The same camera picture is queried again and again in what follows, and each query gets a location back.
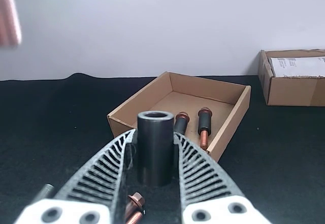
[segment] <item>copper bolt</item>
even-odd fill
[[[203,150],[208,148],[208,137],[211,134],[211,117],[212,111],[203,107],[199,112],[199,125],[198,125],[198,134],[200,135],[200,147]]]
[[[126,224],[137,224],[142,219],[143,214],[140,211],[134,213]]]
[[[125,220],[128,220],[136,211],[142,212],[142,206],[145,203],[145,199],[138,192],[135,192],[133,195],[129,195],[127,197],[129,198],[129,202],[125,208]]]
[[[207,150],[207,148],[208,148],[208,131],[206,131],[206,130],[201,131],[200,147],[203,150]]]

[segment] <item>cardboard box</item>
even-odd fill
[[[139,112],[185,111],[190,116],[186,136],[199,144],[198,111],[211,109],[208,151],[217,161],[249,107],[250,86],[165,72],[107,115],[114,136],[136,128]]]
[[[268,61],[269,57],[325,56],[325,50],[261,51],[258,77],[265,101],[269,106],[325,106],[325,78],[288,77],[276,78]]]

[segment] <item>black cloth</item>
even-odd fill
[[[325,108],[268,107],[257,76],[210,78],[252,86],[220,165],[272,223],[323,223]],[[45,183],[60,189],[111,141],[107,113],[152,79],[0,82],[0,223],[13,223]],[[141,223],[179,223],[173,191],[147,200]]]

